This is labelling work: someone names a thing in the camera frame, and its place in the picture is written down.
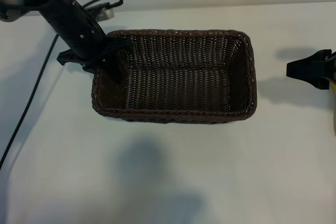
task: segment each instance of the black cable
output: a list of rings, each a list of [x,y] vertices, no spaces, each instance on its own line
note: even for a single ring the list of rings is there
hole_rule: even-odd
[[[83,5],[83,7],[84,7],[84,8],[85,8],[85,7],[88,7],[89,5],[92,5],[92,4],[94,4],[94,3],[98,2],[98,1],[100,1],[100,0],[92,0],[92,1],[90,1],[90,2],[87,2],[86,4]],[[114,8],[114,7],[118,7],[118,6],[122,5],[122,4],[123,4],[123,0],[119,0],[118,2],[116,2],[116,3],[112,4],[112,5],[110,5],[110,6],[109,6],[109,9]],[[48,54],[47,54],[47,56],[46,56],[46,59],[45,59],[44,62],[43,62],[42,68],[41,68],[40,73],[39,73],[39,75],[38,75],[38,77],[37,77],[37,80],[36,80],[36,82],[35,82],[35,85],[34,85],[34,88],[33,88],[32,93],[31,93],[31,95],[30,95],[30,98],[29,98],[29,100],[28,100],[28,103],[27,103],[27,105],[26,105],[26,107],[25,107],[25,110],[23,111],[23,113],[22,113],[22,115],[21,115],[21,118],[20,118],[20,120],[19,120],[19,122],[18,122],[18,124],[17,124],[17,126],[16,126],[16,128],[15,128],[15,130],[14,130],[14,133],[13,133],[12,137],[10,138],[9,143],[8,143],[8,145],[7,145],[7,147],[6,147],[6,150],[5,150],[5,152],[4,152],[4,154],[3,154],[2,158],[1,158],[1,161],[0,161],[0,171],[1,171],[1,168],[2,168],[3,164],[5,163],[5,159],[6,159],[6,157],[7,157],[7,154],[8,154],[8,152],[9,152],[9,149],[10,149],[10,147],[12,146],[12,143],[13,143],[15,137],[16,137],[16,134],[17,134],[17,132],[19,131],[19,129],[20,129],[22,123],[23,123],[23,120],[25,119],[25,116],[26,116],[26,114],[27,114],[27,112],[28,112],[28,110],[29,110],[29,107],[30,107],[30,105],[31,105],[31,103],[32,103],[32,101],[33,101],[33,98],[34,98],[34,96],[35,96],[36,90],[37,90],[38,85],[39,85],[39,83],[40,83],[41,77],[42,77],[43,72],[44,72],[44,70],[45,70],[45,68],[46,68],[46,66],[47,66],[48,60],[49,60],[49,58],[50,58],[50,55],[51,55],[51,53],[52,53],[52,50],[53,50],[54,47],[55,47],[55,44],[56,44],[56,42],[57,42],[58,37],[59,37],[59,35],[57,34],[57,35],[54,37],[54,40],[53,40],[52,43],[51,43],[51,46],[50,46],[49,51],[48,51]]]
[[[83,5],[84,8],[88,7],[89,5],[92,5],[98,1],[101,1],[101,0],[92,0],[88,3],[86,3],[85,5]],[[111,8],[115,8],[115,7],[118,7],[118,6],[121,6],[122,4],[124,3],[124,0],[118,0],[118,2],[114,3],[114,4],[111,4],[109,5],[108,9],[111,9]]]
[[[45,70],[45,68],[46,68],[46,66],[47,66],[48,60],[49,60],[49,58],[50,58],[50,55],[51,55],[51,53],[52,53],[52,50],[54,49],[54,46],[55,46],[55,44],[56,44],[56,42],[57,42],[58,37],[59,37],[59,36],[56,35],[55,38],[54,38],[54,40],[53,40],[52,43],[51,43],[51,46],[50,46],[49,51],[48,51],[48,54],[47,54],[47,56],[46,56],[46,59],[45,59],[44,62],[43,62],[42,68],[41,68],[41,70],[40,70],[40,74],[39,74],[38,77],[37,77],[35,86],[34,86],[34,88],[33,88],[33,91],[32,91],[32,93],[31,93],[31,95],[30,95],[30,98],[29,98],[29,101],[28,101],[28,103],[27,103],[27,105],[26,105],[26,108],[25,108],[25,110],[24,110],[24,112],[23,112],[23,114],[22,114],[22,116],[21,116],[21,118],[20,118],[20,121],[18,122],[18,124],[17,124],[17,126],[16,126],[16,128],[15,128],[15,131],[14,131],[12,137],[10,138],[11,140],[9,140],[9,143],[8,143],[8,145],[7,145],[7,148],[6,148],[5,152],[4,152],[4,155],[3,155],[2,158],[1,158],[1,161],[0,161],[0,170],[1,170],[1,168],[2,168],[2,166],[3,166],[3,164],[4,164],[4,162],[5,162],[6,156],[7,156],[8,152],[9,152],[9,149],[10,149],[10,147],[11,147],[13,141],[14,141],[14,138],[16,137],[16,134],[17,134],[17,132],[19,131],[19,129],[20,129],[20,127],[21,127],[21,124],[22,124],[22,122],[23,122],[23,120],[24,120],[24,118],[25,118],[25,116],[26,116],[26,114],[27,114],[27,112],[28,112],[28,109],[29,109],[29,107],[30,107],[30,104],[31,104],[32,101],[33,101],[33,98],[34,98],[35,92],[36,92],[36,90],[37,90],[37,87],[38,87],[38,85],[39,85],[39,83],[40,83],[42,74],[43,74],[43,72],[44,72],[44,70]]]

